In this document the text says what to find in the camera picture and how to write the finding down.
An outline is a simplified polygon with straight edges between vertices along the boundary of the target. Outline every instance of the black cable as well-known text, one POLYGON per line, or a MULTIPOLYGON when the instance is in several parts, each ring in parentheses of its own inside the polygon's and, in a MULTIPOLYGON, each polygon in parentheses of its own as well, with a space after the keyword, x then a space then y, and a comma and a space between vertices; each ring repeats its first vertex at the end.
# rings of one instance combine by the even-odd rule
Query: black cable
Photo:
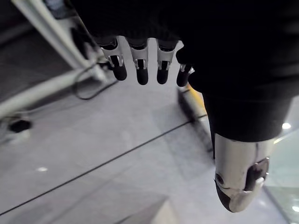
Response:
POLYGON ((93 172, 93 171, 95 171, 95 170, 97 170, 97 169, 99 169, 99 168, 101 168, 101 167, 103 167, 103 166, 105 166, 105 165, 107 165, 107 164, 113 162, 114 160, 119 159, 119 158, 121 158, 122 156, 124 156, 124 155, 126 155, 126 154, 128 154, 128 153, 131 153, 131 152, 135 151, 136 149, 138 149, 138 148, 140 148, 140 147, 142 147, 142 146, 144 146, 144 145, 146 145, 146 144, 148 144, 148 143, 150 143, 150 142, 152 142, 152 141, 154 141, 154 140, 156 140, 156 139, 158 139, 158 138, 161 138, 161 137, 163 137, 164 135, 166 135, 166 134, 168 134, 168 133, 170 133, 170 132, 172 132, 172 131, 174 131, 174 130, 176 130, 176 129, 182 127, 182 126, 185 126, 185 125, 187 125, 187 124, 189 124, 189 123, 191 123, 191 121, 187 121, 187 122, 185 122, 185 123, 183 123, 183 124, 181 124, 181 125, 178 125, 178 126, 172 128, 172 129, 170 129, 170 130, 168 130, 168 131, 166 131, 166 132, 164 132, 164 133, 162 133, 162 134, 160 134, 160 135, 158 135, 158 136, 156 136, 156 137, 154 137, 154 138, 152 138, 152 139, 150 139, 150 140, 148 140, 148 141, 146 141, 146 142, 144 142, 144 143, 142 143, 142 144, 140 144, 140 145, 138 145, 138 146, 136 146, 136 147, 134 147, 134 148, 132 148, 132 149, 130 149, 130 150, 128 150, 128 151, 126 151, 126 152, 124 152, 124 153, 122 153, 122 154, 120 154, 120 155, 118 155, 118 156, 116 156, 116 157, 114 157, 114 158, 112 158, 112 159, 110 159, 110 160, 108 160, 108 161, 106 161, 106 162, 104 162, 104 163, 102 163, 102 164, 100 164, 100 165, 98 165, 98 166, 92 168, 92 169, 90 169, 90 170, 88 170, 88 171, 85 171, 84 173, 82 173, 82 174, 80 174, 80 175, 78 175, 78 176, 76 176, 76 177, 71 178, 70 180, 68 180, 68 181, 66 181, 66 182, 64 182, 64 183, 61 183, 61 184, 57 185, 56 187, 54 187, 54 188, 52 188, 52 189, 50 189, 50 190, 47 190, 47 191, 45 191, 45 192, 43 192, 43 193, 41 193, 41 194, 39 194, 39 195, 37 195, 37 196, 35 196, 35 197, 33 197, 33 198, 27 200, 27 201, 25 201, 25 202, 23 202, 23 203, 21 203, 21 204, 19 204, 19 205, 16 205, 16 206, 12 207, 11 209, 8 209, 8 210, 6 210, 6 211, 0 213, 0 216, 3 216, 3 215, 5 215, 6 213, 8 213, 8 212, 10 212, 10 211, 13 211, 13 210, 15 210, 15 209, 17 209, 17 208, 19 208, 19 207, 21 207, 21 206, 23 206, 23 205, 26 205, 26 204, 28 204, 29 202, 34 201, 34 200, 36 200, 36 199, 38 199, 38 198, 40 198, 40 197, 42 197, 42 196, 44 196, 44 195, 46 195, 46 194, 48 194, 48 193, 50 193, 50 192, 52 192, 52 191, 54 191, 54 190, 60 188, 60 187, 62 187, 62 186, 64 186, 64 185, 68 184, 68 183, 71 183, 71 182, 75 181, 76 179, 78 179, 78 178, 80 178, 80 177, 83 177, 83 176, 89 174, 90 172, 93 172))
POLYGON ((97 92, 95 92, 93 95, 89 96, 89 97, 82 97, 79 95, 79 91, 78 91, 78 80, 80 79, 80 77, 85 74, 86 72, 88 72, 90 69, 93 69, 96 65, 98 65, 98 61, 94 64, 92 64, 91 66, 89 66, 88 68, 84 69, 82 72, 80 72, 79 74, 76 75, 75 79, 74 79, 74 83, 71 87, 72 93, 79 99, 81 100, 90 100, 95 98, 97 95, 99 95, 101 92, 103 92, 104 90, 108 89, 109 87, 113 86, 114 84, 116 84, 118 81, 115 80, 114 82, 106 85, 104 88, 98 90, 97 92))

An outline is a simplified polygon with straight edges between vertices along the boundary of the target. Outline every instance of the gray floor tile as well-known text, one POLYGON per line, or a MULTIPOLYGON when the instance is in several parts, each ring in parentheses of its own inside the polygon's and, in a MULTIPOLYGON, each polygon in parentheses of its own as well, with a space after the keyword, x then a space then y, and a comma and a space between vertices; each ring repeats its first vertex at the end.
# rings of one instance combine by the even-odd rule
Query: gray floor tile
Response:
POLYGON ((0 212, 186 122, 176 99, 179 64, 174 60, 168 83, 158 84, 156 43, 149 44, 148 85, 137 83, 125 49, 125 81, 91 101, 68 96, 31 114, 31 137, 18 145, 2 146, 0 201, 5 203, 0 203, 0 212), (39 172, 40 167, 48 170, 39 172))
POLYGON ((263 191, 244 212, 226 211, 215 190, 213 162, 188 133, 191 125, 1 216, 0 223, 113 224, 164 198, 182 224, 286 223, 263 191))

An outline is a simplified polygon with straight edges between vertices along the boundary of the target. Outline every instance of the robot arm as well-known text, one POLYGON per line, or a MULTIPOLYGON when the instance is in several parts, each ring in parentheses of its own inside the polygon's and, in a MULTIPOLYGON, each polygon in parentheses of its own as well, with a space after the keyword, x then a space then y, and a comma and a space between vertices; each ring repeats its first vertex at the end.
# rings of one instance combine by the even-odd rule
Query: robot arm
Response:
POLYGON ((244 210, 266 179, 273 140, 299 94, 299 6, 291 0, 71 1, 119 80, 127 74, 117 36, 129 43, 140 84, 148 80, 147 39, 157 39, 160 84, 182 40, 177 83, 188 80, 204 96, 218 196, 229 211, 244 210))

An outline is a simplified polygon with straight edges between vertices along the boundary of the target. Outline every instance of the tiled floor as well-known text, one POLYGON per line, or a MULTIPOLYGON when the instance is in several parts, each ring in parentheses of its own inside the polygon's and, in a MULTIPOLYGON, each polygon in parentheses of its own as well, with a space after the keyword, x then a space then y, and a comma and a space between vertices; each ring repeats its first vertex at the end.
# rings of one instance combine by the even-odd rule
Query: tiled floor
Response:
MULTIPOLYGON (((83 102, 69 96, 32 114, 31 138, 0 149, 0 213, 187 122, 176 99, 174 59, 169 81, 156 81, 149 42, 149 83, 128 78, 83 102)), ((168 197, 182 224, 286 223, 261 191, 248 209, 221 205, 214 163, 186 124, 36 200, 0 216, 0 224, 113 224, 168 197)))

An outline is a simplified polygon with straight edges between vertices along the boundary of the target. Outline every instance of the yellow stripe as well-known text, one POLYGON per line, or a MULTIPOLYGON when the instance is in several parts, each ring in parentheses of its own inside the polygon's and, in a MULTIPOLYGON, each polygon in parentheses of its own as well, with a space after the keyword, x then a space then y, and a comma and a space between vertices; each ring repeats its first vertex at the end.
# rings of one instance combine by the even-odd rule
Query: yellow stripe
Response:
POLYGON ((187 85, 187 88, 190 91, 193 98, 195 99, 196 103, 199 104, 202 108, 204 108, 206 112, 205 103, 202 100, 202 98, 199 96, 199 93, 196 90, 194 90, 189 84, 187 85))

